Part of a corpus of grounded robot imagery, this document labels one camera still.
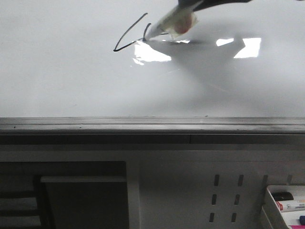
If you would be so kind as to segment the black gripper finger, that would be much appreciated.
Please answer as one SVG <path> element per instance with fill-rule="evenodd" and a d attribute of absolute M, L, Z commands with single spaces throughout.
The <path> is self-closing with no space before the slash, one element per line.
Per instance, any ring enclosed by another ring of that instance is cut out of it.
<path fill-rule="evenodd" d="M 229 3 L 248 3 L 250 1 L 251 0 L 178 0 L 178 5 L 181 7 L 195 6 L 193 11 L 199 11 Z"/>

